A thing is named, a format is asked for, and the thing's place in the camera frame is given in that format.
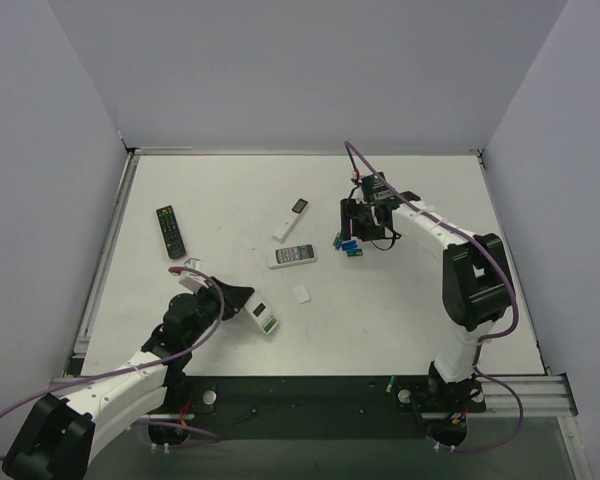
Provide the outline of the white battery cover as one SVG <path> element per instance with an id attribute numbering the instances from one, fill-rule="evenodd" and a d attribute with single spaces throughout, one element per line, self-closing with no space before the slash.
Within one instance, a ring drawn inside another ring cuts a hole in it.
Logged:
<path id="1" fill-rule="evenodd" d="M 299 304 L 304 304 L 311 300 L 310 293 L 307 287 L 304 285 L 296 285 L 293 289 L 293 292 Z"/>

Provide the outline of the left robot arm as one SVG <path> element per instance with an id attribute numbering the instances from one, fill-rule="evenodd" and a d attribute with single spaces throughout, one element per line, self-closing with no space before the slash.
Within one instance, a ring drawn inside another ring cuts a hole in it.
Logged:
<path id="1" fill-rule="evenodd" d="M 174 296 L 149 339 L 109 375 L 96 375 L 65 396 L 44 394 L 33 405 L 2 461 L 12 479 L 81 479 L 95 456 L 145 414 L 184 402 L 180 382 L 192 349 L 240 312 L 252 287 L 214 277 Z"/>

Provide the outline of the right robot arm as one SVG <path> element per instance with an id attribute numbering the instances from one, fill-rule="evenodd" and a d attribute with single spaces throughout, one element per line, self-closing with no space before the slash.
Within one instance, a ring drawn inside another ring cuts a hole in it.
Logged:
<path id="1" fill-rule="evenodd" d="M 451 334 L 429 367 L 429 388 L 458 397 L 471 388 L 482 344 L 515 299 L 503 242 L 496 234 L 475 234 L 447 221 L 410 191 L 394 195 L 383 178 L 352 175 L 353 188 L 339 204 L 334 244 L 351 255 L 357 242 L 389 251 L 409 239 L 440 262 Z"/>

